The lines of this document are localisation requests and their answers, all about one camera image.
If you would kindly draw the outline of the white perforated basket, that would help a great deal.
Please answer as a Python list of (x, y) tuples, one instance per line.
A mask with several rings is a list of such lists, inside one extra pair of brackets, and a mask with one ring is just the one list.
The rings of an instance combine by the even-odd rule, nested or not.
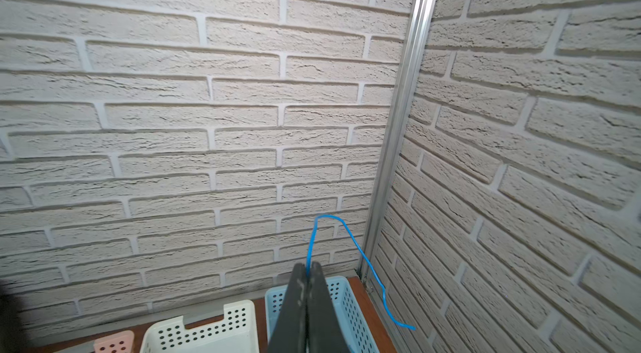
[(192, 329), (185, 327), (183, 316), (157, 322), (145, 332), (140, 351), (258, 353), (255, 305), (250, 300), (226, 304), (222, 320)]

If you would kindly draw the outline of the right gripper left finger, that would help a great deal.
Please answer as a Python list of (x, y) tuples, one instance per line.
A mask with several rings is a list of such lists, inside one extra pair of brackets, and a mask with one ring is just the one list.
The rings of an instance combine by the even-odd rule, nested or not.
[(305, 266), (297, 263), (287, 286), (267, 291), (268, 352), (306, 352), (306, 289)]

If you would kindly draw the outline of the blue perforated basket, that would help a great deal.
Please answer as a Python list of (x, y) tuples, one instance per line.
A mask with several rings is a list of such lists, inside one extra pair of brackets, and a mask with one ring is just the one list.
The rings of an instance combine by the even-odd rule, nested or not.
[[(342, 334), (351, 352), (378, 353), (379, 349), (370, 332), (366, 318), (358, 304), (350, 283), (344, 276), (326, 278), (327, 288), (337, 315)], [(276, 286), (265, 293), (267, 338), (275, 329), (287, 285)]]

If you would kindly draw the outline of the pink perforated basket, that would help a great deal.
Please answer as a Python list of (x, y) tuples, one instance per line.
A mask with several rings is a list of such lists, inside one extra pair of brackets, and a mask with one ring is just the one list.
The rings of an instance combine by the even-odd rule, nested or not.
[(135, 342), (133, 331), (120, 331), (93, 342), (95, 353), (132, 353)]

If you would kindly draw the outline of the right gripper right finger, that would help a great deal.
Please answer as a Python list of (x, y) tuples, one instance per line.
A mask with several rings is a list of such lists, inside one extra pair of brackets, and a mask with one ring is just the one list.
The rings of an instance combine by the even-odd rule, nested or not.
[(306, 336), (310, 353), (350, 351), (334, 309), (322, 265), (310, 265), (306, 290)]

